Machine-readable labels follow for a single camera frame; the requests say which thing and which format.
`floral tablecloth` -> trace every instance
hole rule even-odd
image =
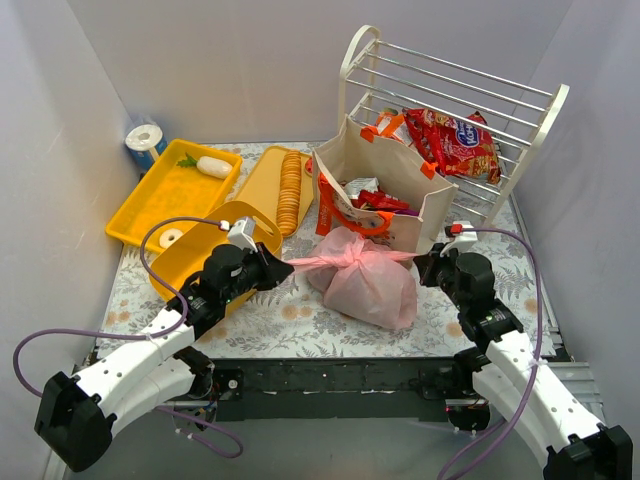
[[[238,153],[244,159],[242,174],[228,199],[233,198],[270,145],[216,145],[216,148]],[[310,143],[283,145],[308,153],[314,146]],[[450,217],[449,221],[455,219],[455,212]],[[306,256],[319,242],[321,237],[315,234],[316,219],[317,207],[312,205],[297,234],[285,240],[283,259]],[[494,224],[518,231],[509,202]],[[534,275],[524,249],[505,235],[489,234],[474,250],[492,261],[498,295],[533,338],[536,330]],[[125,246],[102,331],[135,333],[163,306],[163,300],[142,268],[138,249]],[[389,331],[326,309],[321,294],[304,276],[292,276],[277,289],[254,295],[202,336],[196,345],[212,358],[450,356],[471,346],[462,334],[456,315],[456,309],[438,289],[418,288],[418,318],[413,326]],[[545,321],[542,352],[553,354],[547,329],[548,322]],[[119,344],[113,340],[98,341],[98,358],[108,355]]]

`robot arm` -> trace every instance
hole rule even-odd
[[[251,237],[255,222],[244,218],[229,230],[230,244],[217,246],[203,269],[187,279],[180,293],[188,305],[186,321],[174,298],[142,330],[148,340],[127,343],[72,378],[63,372],[45,385],[36,432],[73,471],[93,465],[111,440],[133,420],[170,398],[198,398],[211,389],[213,366],[191,345],[225,317],[226,305],[250,290],[270,290],[293,267]]]
[[[416,257],[420,283],[440,287],[459,310],[458,320],[476,347],[456,355],[477,393],[510,420],[536,360],[520,321],[498,299],[491,263],[464,252],[475,233],[462,232]],[[516,430],[533,451],[546,480],[631,479],[631,439],[608,428],[566,389],[547,365],[539,365],[531,396]]]

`yellow plastic tray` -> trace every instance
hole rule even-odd
[[[279,146],[267,148],[245,180],[244,185],[240,187],[234,200],[240,200],[259,208],[267,218],[276,223],[278,195],[280,194],[280,168],[285,154],[290,151],[288,148]],[[313,201],[313,181],[311,175],[304,170],[304,164],[311,158],[311,155],[301,153],[300,158],[302,159],[300,162],[302,184],[300,185],[298,226],[302,223],[302,219]]]
[[[218,207],[206,218],[209,220],[228,220],[230,223],[234,223],[242,217],[253,217],[256,220],[253,239],[256,243],[264,243],[271,253],[280,258],[282,234],[275,223],[255,207],[233,200]],[[224,243],[229,243],[227,232],[220,231],[215,225],[196,223],[193,228],[162,252],[155,259],[151,268],[169,285],[180,289],[189,275],[202,270],[204,261],[211,255],[213,248]],[[155,279],[152,277],[149,279],[153,288],[162,298],[169,300],[173,297],[173,294]],[[227,305],[227,315],[242,305],[254,293],[254,291],[248,292]]]
[[[186,154],[198,159],[203,155],[219,158],[231,164],[231,173],[224,180],[200,173],[195,167],[176,164]],[[242,157],[214,148],[173,140],[144,176],[129,198],[107,224],[107,235],[124,243],[140,246],[151,227],[171,217],[203,217],[220,205],[240,175]],[[161,253],[158,243],[162,233],[177,228],[185,233],[193,222],[176,222],[155,232],[147,242],[147,249]]]

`yellow bowl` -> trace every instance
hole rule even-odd
[[[280,230],[266,215],[248,203],[235,200],[227,202],[206,218],[208,220],[227,220],[229,223],[234,223],[242,217],[252,217],[256,220],[256,228],[253,232],[254,241],[264,243],[271,253],[280,258],[282,249]],[[178,290],[189,275],[202,270],[204,261],[211,255],[214,247],[225,243],[229,243],[227,232],[220,231],[215,225],[196,223],[193,228],[161,253],[151,268],[160,278]],[[153,288],[162,298],[169,300],[174,296],[154,278],[150,277],[150,280]],[[242,305],[254,293],[255,291],[246,293],[227,305],[227,315]]]

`red snack package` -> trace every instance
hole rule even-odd
[[[362,208],[366,203],[371,206],[372,210],[407,210],[409,208],[407,202],[402,202],[382,191],[371,193],[362,190],[358,195],[358,199],[352,200],[351,203],[356,208]]]
[[[409,134],[422,158],[436,163],[442,175],[487,175],[489,183],[500,181],[500,166],[489,132],[426,108],[405,109]],[[486,125],[476,112],[469,120]]]

